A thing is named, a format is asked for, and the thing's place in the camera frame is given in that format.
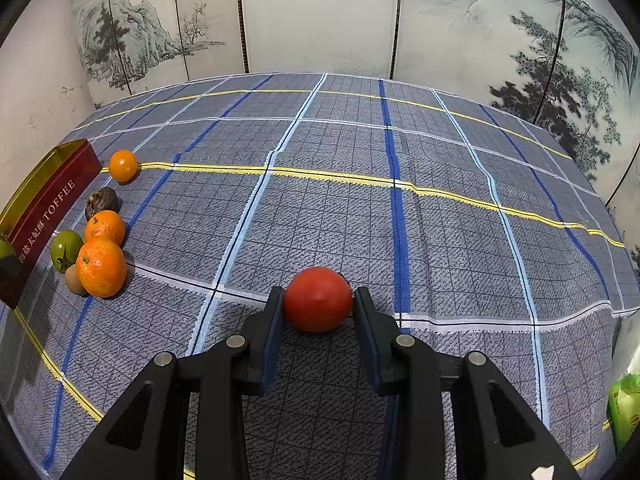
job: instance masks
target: orange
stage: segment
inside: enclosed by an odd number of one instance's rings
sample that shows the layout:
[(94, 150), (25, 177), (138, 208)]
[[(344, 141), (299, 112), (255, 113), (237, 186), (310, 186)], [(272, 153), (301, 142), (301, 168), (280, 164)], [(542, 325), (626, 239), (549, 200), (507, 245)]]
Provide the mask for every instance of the orange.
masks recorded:
[(122, 249), (108, 238), (92, 238), (80, 249), (76, 260), (78, 280), (86, 291), (97, 298), (116, 294), (127, 277), (127, 264)]
[(128, 182), (138, 170), (136, 156), (128, 150), (120, 150), (109, 159), (109, 174), (116, 182)]
[(108, 238), (122, 245), (126, 228), (118, 213), (105, 209), (89, 218), (84, 228), (84, 240), (88, 242), (92, 238)]

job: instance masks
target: white wall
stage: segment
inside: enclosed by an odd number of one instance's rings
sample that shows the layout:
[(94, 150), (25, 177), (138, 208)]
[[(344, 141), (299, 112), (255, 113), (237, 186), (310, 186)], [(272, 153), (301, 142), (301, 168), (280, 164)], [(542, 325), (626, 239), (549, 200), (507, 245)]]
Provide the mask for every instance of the white wall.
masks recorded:
[(93, 111), (69, 0), (32, 0), (0, 48), (0, 207)]

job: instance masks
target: dark brown round object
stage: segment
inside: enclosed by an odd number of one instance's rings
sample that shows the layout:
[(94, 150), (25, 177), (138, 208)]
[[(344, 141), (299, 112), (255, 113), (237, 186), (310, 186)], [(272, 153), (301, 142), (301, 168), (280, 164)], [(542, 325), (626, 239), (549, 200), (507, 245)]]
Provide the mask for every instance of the dark brown round object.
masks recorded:
[(93, 215), (105, 209), (116, 212), (118, 210), (118, 196), (111, 187), (101, 187), (89, 195), (89, 198), (86, 199), (84, 216), (89, 221)]

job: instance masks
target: green plastic bag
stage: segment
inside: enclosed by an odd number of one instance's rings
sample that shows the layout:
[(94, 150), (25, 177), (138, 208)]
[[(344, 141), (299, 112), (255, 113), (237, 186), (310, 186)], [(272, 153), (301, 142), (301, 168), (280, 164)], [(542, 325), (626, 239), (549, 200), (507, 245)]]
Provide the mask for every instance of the green plastic bag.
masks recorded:
[(640, 422), (640, 374), (628, 374), (609, 387), (609, 415), (620, 453)]

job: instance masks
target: silver screw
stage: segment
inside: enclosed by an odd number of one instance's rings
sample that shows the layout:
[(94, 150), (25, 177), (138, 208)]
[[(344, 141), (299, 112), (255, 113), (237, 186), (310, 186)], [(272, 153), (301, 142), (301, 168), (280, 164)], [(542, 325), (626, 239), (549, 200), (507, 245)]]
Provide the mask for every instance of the silver screw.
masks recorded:
[(232, 335), (229, 336), (228, 338), (226, 338), (226, 345), (229, 348), (240, 348), (244, 342), (246, 341), (246, 339), (244, 339), (244, 337), (242, 337), (241, 335)]
[(410, 336), (408, 334), (400, 334), (396, 337), (396, 343), (398, 343), (400, 346), (409, 348), (414, 345), (415, 339), (413, 338), (413, 336)]
[(482, 366), (486, 363), (486, 356), (482, 352), (471, 352), (469, 362), (476, 366)]
[(154, 357), (154, 362), (158, 366), (167, 366), (171, 362), (171, 359), (173, 359), (173, 357), (169, 352), (160, 352)]

